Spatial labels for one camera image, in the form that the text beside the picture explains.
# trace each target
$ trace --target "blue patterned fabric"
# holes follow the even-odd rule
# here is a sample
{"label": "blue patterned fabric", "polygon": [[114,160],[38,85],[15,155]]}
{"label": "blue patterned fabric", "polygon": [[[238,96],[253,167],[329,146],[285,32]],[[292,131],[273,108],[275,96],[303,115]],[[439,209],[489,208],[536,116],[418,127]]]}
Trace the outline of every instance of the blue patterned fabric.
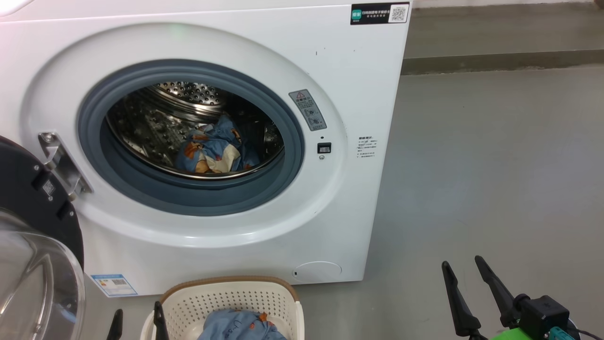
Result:
{"label": "blue patterned fabric", "polygon": [[266,314],[233,309],[211,312],[198,340],[286,340]]}
{"label": "blue patterned fabric", "polygon": [[[229,155],[225,157],[225,150],[229,145],[233,145],[239,152],[239,156],[234,160],[230,159]],[[260,163],[254,147],[245,136],[240,135],[231,118],[223,114],[216,124],[208,124],[189,132],[178,152],[175,166],[180,170],[196,172],[201,160],[215,164],[223,162],[225,158],[233,162],[228,171],[241,171]]]}

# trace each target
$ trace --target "perforated basket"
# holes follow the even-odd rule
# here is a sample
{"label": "perforated basket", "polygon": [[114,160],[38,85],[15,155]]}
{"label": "perforated basket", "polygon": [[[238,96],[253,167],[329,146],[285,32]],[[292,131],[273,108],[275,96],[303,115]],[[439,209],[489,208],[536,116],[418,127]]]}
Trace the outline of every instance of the perforated basket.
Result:
{"label": "perforated basket", "polygon": [[[288,340],[304,340],[302,305],[292,286],[268,276],[227,276],[190,281],[168,290],[159,300],[170,340],[197,340],[205,318],[221,309],[266,313]],[[155,340],[153,312],[141,340]]]}

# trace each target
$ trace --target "basket rim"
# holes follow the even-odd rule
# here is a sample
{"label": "basket rim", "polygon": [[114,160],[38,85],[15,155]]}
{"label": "basket rim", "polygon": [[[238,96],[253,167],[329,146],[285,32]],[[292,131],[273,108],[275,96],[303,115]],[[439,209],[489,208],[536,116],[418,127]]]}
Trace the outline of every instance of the basket rim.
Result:
{"label": "basket rim", "polygon": [[285,289],[288,290],[288,292],[292,295],[292,297],[294,298],[295,302],[299,302],[300,299],[298,298],[298,294],[296,293],[296,291],[294,290],[294,288],[292,287],[292,285],[290,285],[289,283],[287,283],[287,281],[285,280],[281,280],[279,278],[273,277],[273,276],[254,276],[254,275],[239,275],[239,276],[219,276],[219,277],[215,277],[215,278],[207,278],[207,279],[201,279],[201,280],[193,280],[193,281],[187,281],[184,283],[180,283],[175,285],[174,287],[168,289],[168,291],[166,291],[166,293],[164,293],[161,298],[159,299],[161,304],[164,304],[164,302],[174,293],[176,293],[177,291],[181,290],[181,289],[185,289],[185,288],[189,288],[189,287],[195,287],[195,286],[203,286],[206,284],[214,284],[214,283],[228,283],[228,282],[268,282],[268,283],[276,283],[279,284],[281,286],[283,286]]}

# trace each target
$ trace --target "metal hinge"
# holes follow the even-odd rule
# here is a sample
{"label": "metal hinge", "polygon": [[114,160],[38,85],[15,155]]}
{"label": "metal hinge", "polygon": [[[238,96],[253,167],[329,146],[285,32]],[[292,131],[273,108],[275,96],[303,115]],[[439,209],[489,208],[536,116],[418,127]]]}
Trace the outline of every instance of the metal hinge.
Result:
{"label": "metal hinge", "polygon": [[75,200],[82,192],[92,193],[90,185],[71,159],[59,135],[54,132],[42,132],[38,134],[38,141],[47,158],[43,161],[44,165],[67,190],[70,201]]}

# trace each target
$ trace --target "instruction label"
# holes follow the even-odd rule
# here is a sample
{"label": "instruction label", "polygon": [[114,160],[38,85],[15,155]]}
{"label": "instruction label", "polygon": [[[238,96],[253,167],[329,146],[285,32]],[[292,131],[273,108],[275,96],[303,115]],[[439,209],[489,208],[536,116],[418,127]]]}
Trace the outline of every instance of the instruction label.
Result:
{"label": "instruction label", "polygon": [[99,288],[108,297],[135,296],[138,293],[132,288],[122,274],[90,275]]}
{"label": "instruction label", "polygon": [[356,158],[375,157],[377,147],[378,141],[377,139],[373,139],[373,136],[359,137],[359,143],[356,147]]}
{"label": "instruction label", "polygon": [[404,24],[409,18],[409,2],[353,4],[350,25]]}
{"label": "instruction label", "polygon": [[290,92],[289,96],[296,103],[311,131],[327,129],[323,115],[308,90]]}

